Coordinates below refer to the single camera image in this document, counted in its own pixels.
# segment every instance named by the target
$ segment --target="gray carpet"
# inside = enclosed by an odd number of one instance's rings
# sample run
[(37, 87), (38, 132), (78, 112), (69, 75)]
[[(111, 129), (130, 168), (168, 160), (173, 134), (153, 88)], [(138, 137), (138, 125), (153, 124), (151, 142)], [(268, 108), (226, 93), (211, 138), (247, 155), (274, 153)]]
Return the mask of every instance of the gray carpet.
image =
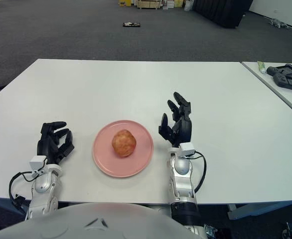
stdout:
[[(0, 0), (0, 84), (37, 58), (292, 62), (292, 29), (274, 28), (254, 13), (225, 29), (193, 11), (117, 2)], [(124, 28), (124, 21), (142, 26)]]

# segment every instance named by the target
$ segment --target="black cable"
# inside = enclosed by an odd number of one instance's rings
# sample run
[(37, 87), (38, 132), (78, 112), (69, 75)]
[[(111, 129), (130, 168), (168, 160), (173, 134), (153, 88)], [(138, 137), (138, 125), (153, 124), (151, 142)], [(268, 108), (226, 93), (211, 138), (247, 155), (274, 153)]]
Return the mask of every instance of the black cable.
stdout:
[(198, 190), (201, 188), (201, 185), (203, 184), (203, 182), (204, 182), (204, 180), (205, 180), (206, 171), (207, 171), (207, 162), (206, 162), (206, 158), (205, 158), (205, 156), (204, 156), (202, 153), (197, 152), (197, 151), (195, 151), (195, 153), (198, 153), (198, 154), (200, 155), (199, 158), (202, 157), (202, 158), (204, 159), (204, 171), (203, 171), (202, 177), (201, 177), (201, 179), (200, 179), (200, 181), (199, 181), (197, 187), (195, 188), (195, 193), (196, 193), (196, 192), (198, 192)]
[[(44, 168), (44, 166), (45, 166), (45, 160), (44, 160), (44, 162), (43, 162), (43, 166), (42, 166), (41, 168), (39, 168), (38, 171), (40, 171), (42, 168)], [(29, 173), (32, 173), (32, 171), (18, 172), (17, 174), (15, 174), (15, 175), (11, 178), (11, 180), (10, 180), (10, 182), (9, 182), (9, 184), (8, 184), (8, 195), (9, 195), (9, 197), (10, 197), (10, 200), (11, 200), (12, 204), (14, 205), (14, 207), (15, 207), (17, 210), (19, 210), (19, 211), (20, 211), (21, 213), (23, 213), (24, 215), (26, 215), (26, 212), (25, 212), (25, 211), (23, 210), (23, 208), (21, 207), (21, 203), (18, 202), (18, 201), (16, 200), (16, 198), (14, 198), (14, 197), (12, 196), (11, 188), (12, 188), (13, 181), (14, 181), (15, 179), (17, 179), (20, 175), (23, 176), (23, 178), (25, 179), (26, 182), (32, 182), (32, 181), (34, 181), (35, 179), (37, 179), (37, 178), (40, 176), (40, 174), (37, 174), (33, 179), (28, 180), (28, 179), (25, 177), (25, 174), (29, 174)]]

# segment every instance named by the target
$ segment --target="black controller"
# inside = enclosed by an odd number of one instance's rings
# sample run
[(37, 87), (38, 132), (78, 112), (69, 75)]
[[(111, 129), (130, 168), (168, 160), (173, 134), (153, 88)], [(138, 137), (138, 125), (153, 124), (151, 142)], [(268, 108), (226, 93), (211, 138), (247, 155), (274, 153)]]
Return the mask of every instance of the black controller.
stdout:
[(276, 73), (274, 75), (274, 82), (276, 85), (292, 90), (292, 77), (285, 76), (282, 73)]
[(267, 74), (274, 76), (277, 73), (281, 73), (285, 76), (290, 76), (292, 77), (292, 65), (291, 64), (285, 64), (284, 66), (278, 66), (278, 67), (273, 67), (270, 66), (267, 68)]

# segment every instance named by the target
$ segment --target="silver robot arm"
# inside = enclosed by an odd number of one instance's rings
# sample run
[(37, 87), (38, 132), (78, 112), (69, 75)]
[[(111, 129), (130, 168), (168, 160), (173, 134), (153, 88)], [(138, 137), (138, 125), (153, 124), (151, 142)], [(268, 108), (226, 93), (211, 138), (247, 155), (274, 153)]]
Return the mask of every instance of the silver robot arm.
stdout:
[[(30, 161), (33, 176), (36, 180), (33, 182), (32, 200), (27, 211), (27, 218), (36, 218), (51, 213), (58, 209), (58, 194), (61, 188), (59, 177), (62, 175), (62, 169), (57, 164), (45, 164), (46, 156), (35, 156)], [(37, 171), (39, 165), (44, 167)]]

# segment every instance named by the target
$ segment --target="table leg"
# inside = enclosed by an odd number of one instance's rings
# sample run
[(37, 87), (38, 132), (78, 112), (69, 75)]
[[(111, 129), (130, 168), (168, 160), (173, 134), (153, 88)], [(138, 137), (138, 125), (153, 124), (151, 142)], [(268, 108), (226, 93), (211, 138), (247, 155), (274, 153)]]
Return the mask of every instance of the table leg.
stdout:
[(276, 203), (251, 203), (237, 208), (235, 204), (229, 204), (228, 217), (230, 220), (237, 220), (247, 216), (258, 216), (273, 210), (292, 205), (292, 201)]

